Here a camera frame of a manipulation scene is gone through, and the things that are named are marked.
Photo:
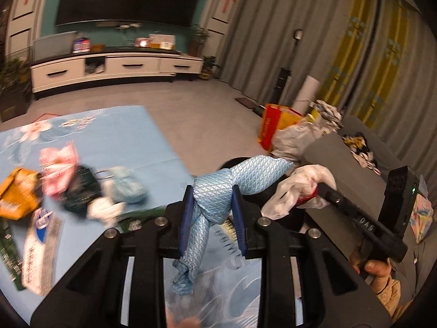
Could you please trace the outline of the person's right hand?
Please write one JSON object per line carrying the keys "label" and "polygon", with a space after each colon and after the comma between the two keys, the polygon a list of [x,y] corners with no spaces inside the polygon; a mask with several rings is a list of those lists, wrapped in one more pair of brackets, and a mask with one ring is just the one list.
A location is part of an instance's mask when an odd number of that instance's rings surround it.
{"label": "person's right hand", "polygon": [[349,257],[349,263],[358,274],[363,269],[373,276],[369,286],[375,294],[379,294],[387,286],[391,275],[391,266],[387,261],[369,260],[364,262],[361,258],[361,247],[357,246]]}

